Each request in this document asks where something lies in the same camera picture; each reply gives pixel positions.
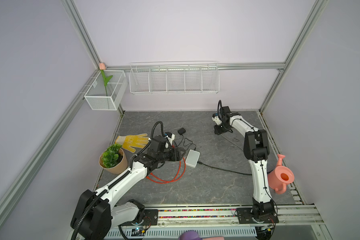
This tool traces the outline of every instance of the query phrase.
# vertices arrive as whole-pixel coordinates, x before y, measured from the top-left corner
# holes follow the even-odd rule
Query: purple object
[[[187,231],[183,233],[178,240],[202,240],[199,234],[195,231]]]

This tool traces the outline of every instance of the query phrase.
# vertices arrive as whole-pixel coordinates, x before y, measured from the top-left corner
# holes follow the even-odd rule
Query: red cable
[[[153,175],[152,173],[151,173],[152,176],[154,176],[155,178],[157,178],[158,180],[161,180],[161,181],[163,181],[163,182],[157,182],[157,181],[155,181],[155,180],[152,180],[152,179],[149,178],[149,176],[146,176],[146,178],[148,178],[149,180],[151,180],[151,181],[153,181],[153,182],[159,183],[159,184],[166,184],[166,183],[169,183],[169,182],[176,182],[177,180],[179,180],[179,179],[183,176],[183,174],[184,174],[184,172],[185,172],[186,164],[185,164],[185,159],[184,159],[184,158],[183,158],[183,160],[184,160],[184,170],[183,170],[183,173],[181,174],[181,176],[179,176],[178,179],[175,179],[175,178],[177,177],[178,173],[180,172],[181,162],[179,162],[179,163],[180,163],[180,164],[179,164],[179,169],[178,169],[178,171],[177,171],[176,176],[173,178],[173,180],[170,180],[170,181],[162,180],[162,179],[156,177],[155,175]]]

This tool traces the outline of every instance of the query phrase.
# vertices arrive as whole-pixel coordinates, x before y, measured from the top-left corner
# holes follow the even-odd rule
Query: brown plant pot
[[[125,156],[124,151],[121,148],[119,149],[119,154],[121,155],[119,157],[123,157],[123,159],[121,160],[121,162],[119,162],[119,164],[117,164],[116,166],[111,167],[111,168],[106,168],[103,165],[103,161],[101,161],[101,157],[103,156],[103,154],[101,154],[100,158],[99,158],[100,166],[102,168],[104,168],[105,170],[107,170],[108,172],[113,173],[113,174],[120,174],[120,173],[124,172],[128,167],[127,157]]]

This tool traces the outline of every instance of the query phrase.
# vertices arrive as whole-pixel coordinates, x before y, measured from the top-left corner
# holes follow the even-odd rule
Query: yellow glove
[[[140,135],[128,135],[128,136],[118,136],[115,143],[122,145],[127,151],[134,153],[136,149],[133,147],[143,148],[148,143],[148,134],[143,133]]]

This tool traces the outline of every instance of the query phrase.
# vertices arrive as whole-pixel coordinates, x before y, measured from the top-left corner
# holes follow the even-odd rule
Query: white wire basket
[[[131,93],[218,93],[220,79],[217,62],[175,63],[131,63]]]
[[[107,77],[113,75],[107,84],[108,96],[99,71],[84,97],[92,110],[117,110],[128,85],[125,73],[120,70],[104,70],[104,73]]]

